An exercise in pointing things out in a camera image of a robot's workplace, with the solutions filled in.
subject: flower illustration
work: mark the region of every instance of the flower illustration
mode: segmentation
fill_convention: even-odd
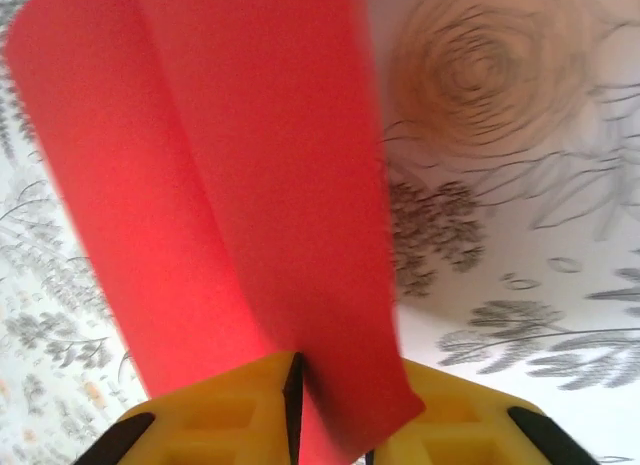
[[[587,99],[581,17],[575,0],[419,0],[392,57],[400,116],[450,156],[534,149]]]

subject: folded red paper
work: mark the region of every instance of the folded red paper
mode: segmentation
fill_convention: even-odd
[[[7,48],[151,394],[300,350],[303,464],[421,409],[358,3],[34,0]]]

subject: red paper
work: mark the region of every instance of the red paper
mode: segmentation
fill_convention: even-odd
[[[421,408],[394,338],[353,4],[35,0],[8,46],[149,390],[255,358],[270,340],[301,350],[313,398],[303,464],[347,463]]]

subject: yellow plastic object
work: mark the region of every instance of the yellow plastic object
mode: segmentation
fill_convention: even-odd
[[[282,390],[293,357],[269,355],[131,409],[120,421],[156,418],[119,465],[289,465]]]
[[[549,465],[507,415],[534,405],[409,360],[425,411],[374,450],[375,465]]]

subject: black plastic part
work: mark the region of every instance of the black plastic part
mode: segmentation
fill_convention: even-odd
[[[511,407],[508,413],[551,465],[598,465],[549,417],[522,407]]]
[[[296,353],[291,361],[291,368],[284,383],[284,410],[287,420],[287,442],[291,465],[298,465],[300,456],[300,431],[302,430],[302,385],[304,358]]]
[[[373,465],[373,450],[367,452],[367,454],[364,456],[364,463],[365,465]]]
[[[116,465],[155,418],[153,413],[139,413],[116,423],[74,465]]]

